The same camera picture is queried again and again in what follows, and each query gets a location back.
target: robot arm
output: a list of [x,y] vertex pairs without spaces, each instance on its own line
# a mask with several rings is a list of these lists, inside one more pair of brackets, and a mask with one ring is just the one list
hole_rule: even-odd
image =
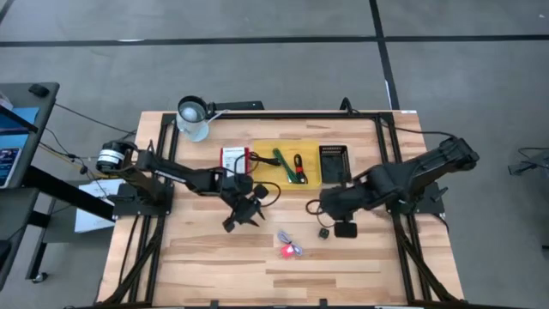
[[451,137],[409,161],[374,166],[354,177],[351,187],[322,190],[318,213],[348,221],[359,209],[371,210],[394,201],[414,202],[433,181],[446,173],[471,170],[478,160],[465,140]]
[[[137,152],[137,161],[131,157]],[[208,169],[191,169],[157,156],[152,146],[140,150],[132,142],[111,141],[103,145],[97,160],[97,170],[124,179],[136,188],[137,196],[142,203],[160,206],[168,202],[165,186],[157,178],[148,177],[144,172],[151,172],[184,184],[190,191],[200,196],[220,197],[231,209],[231,215],[223,222],[227,232],[239,224],[249,223],[258,226],[251,219],[258,213],[263,219],[260,198],[268,195],[263,185],[253,188],[253,179],[246,174],[227,176],[223,167]],[[109,197],[116,201],[127,197]]]

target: white paper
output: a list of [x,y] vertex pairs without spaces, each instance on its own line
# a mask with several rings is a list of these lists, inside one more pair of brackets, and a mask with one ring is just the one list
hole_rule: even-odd
[[[114,206],[114,203],[105,198],[107,195],[114,195],[118,192],[118,187],[123,184],[123,179],[105,179],[93,181],[88,185],[79,185],[78,189],[87,192],[94,197],[100,197],[106,203]],[[76,233],[85,233],[94,230],[98,230],[106,227],[114,227],[114,222],[99,218],[97,215],[92,215],[87,211],[77,209],[76,210]]]

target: wooden table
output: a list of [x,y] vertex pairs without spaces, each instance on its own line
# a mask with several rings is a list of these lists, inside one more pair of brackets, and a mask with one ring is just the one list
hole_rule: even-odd
[[[162,112],[144,112],[136,144],[156,144]],[[415,113],[395,112],[396,126],[420,130]],[[169,136],[166,134],[167,155]],[[385,132],[389,155],[389,133]],[[404,160],[425,152],[419,134],[398,132]],[[219,165],[220,148],[248,146],[255,139],[314,139],[321,144],[347,145],[353,174],[381,162],[376,129],[367,119],[215,120],[209,137],[199,143],[179,135],[176,162],[187,167]],[[172,214],[166,219],[157,276],[155,306],[221,305],[330,305],[405,304],[401,267],[390,218],[383,208],[359,211],[357,239],[326,240],[317,237],[317,218],[305,212],[305,203],[318,191],[283,191],[280,200],[264,210],[260,227],[237,226],[226,233],[221,223],[230,209],[217,197],[199,197],[176,185]],[[419,237],[426,263],[456,297],[462,290],[445,226],[432,215],[417,215]],[[116,288],[132,217],[117,221],[98,300]],[[280,255],[279,230],[304,247],[302,257],[285,260]],[[130,247],[126,271],[133,264],[138,234]],[[419,279],[413,262],[415,297],[420,299]],[[138,300],[144,299],[148,266],[143,272]]]

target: gray floor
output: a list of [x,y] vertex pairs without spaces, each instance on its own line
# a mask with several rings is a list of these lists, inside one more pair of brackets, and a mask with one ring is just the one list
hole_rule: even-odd
[[[507,0],[379,1],[387,35],[549,33],[549,4]],[[368,2],[197,0],[15,0],[0,40],[165,39],[257,35],[372,35]],[[463,290],[472,302],[525,307],[549,303],[549,195],[540,171],[514,178],[519,147],[549,144],[547,42],[391,43],[402,109],[426,130],[465,137],[480,154],[470,173],[441,180]],[[58,102],[135,129],[142,110],[173,109],[179,98],[262,100],[269,109],[326,109],[348,96],[360,109],[387,109],[377,45],[277,44],[0,48],[0,82],[61,83]],[[95,155],[116,131],[55,109],[49,125],[64,146]],[[428,136],[428,147],[440,139]],[[51,136],[44,142],[53,144]],[[62,179],[77,171],[38,152],[35,164]],[[45,207],[44,198],[39,207]],[[48,281],[22,278],[38,230],[30,227],[2,308],[89,304],[109,241],[48,248]]]

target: yellow tray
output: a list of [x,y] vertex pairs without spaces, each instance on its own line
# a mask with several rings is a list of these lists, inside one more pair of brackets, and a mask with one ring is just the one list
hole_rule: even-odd
[[303,140],[255,140],[253,151],[257,152],[263,158],[274,158],[273,149],[278,148],[287,165],[295,172],[293,157],[296,154],[301,155],[303,159],[303,170],[308,184],[296,185],[288,181],[284,167],[274,167],[269,164],[259,163],[257,169],[253,172],[254,181],[270,181],[281,187],[282,190],[314,190],[322,185],[322,176],[320,171],[320,154],[318,153],[318,141]]

